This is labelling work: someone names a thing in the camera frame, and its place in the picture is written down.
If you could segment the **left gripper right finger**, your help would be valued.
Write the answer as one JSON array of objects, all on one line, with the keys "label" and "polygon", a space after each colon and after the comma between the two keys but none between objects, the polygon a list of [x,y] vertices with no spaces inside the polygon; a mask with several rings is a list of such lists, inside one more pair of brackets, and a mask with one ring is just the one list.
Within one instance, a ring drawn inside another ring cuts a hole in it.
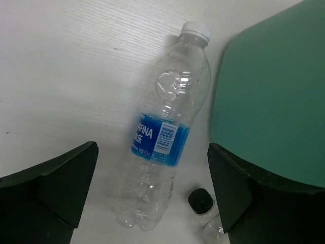
[{"label": "left gripper right finger", "polygon": [[279,176],[216,143],[207,154],[231,243],[324,243],[324,188]]}]

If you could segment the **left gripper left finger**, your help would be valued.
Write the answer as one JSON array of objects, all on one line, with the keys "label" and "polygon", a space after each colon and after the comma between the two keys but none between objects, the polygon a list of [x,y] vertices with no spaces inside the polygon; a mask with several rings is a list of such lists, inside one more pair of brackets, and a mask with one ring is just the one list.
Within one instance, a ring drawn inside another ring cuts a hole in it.
[{"label": "left gripper left finger", "polygon": [[1,178],[1,243],[70,243],[78,228],[99,148],[89,141]]}]

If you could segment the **small Pepsi bottle black cap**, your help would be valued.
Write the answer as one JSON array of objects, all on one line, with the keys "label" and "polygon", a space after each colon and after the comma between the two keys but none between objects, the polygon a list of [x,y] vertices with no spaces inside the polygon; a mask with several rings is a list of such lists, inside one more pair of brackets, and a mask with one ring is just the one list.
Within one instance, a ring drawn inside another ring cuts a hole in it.
[{"label": "small Pepsi bottle black cap", "polygon": [[194,213],[192,226],[201,243],[230,243],[213,196],[206,189],[198,188],[190,193],[187,200]]}]

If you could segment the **blue label water bottle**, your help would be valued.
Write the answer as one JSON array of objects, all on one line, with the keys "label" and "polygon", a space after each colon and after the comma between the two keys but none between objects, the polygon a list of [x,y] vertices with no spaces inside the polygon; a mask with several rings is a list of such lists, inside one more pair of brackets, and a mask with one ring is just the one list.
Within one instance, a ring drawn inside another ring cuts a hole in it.
[{"label": "blue label water bottle", "polygon": [[125,228],[152,230],[168,208],[178,162],[210,87],[210,37],[205,25],[185,23],[150,72],[117,198],[116,220]]}]

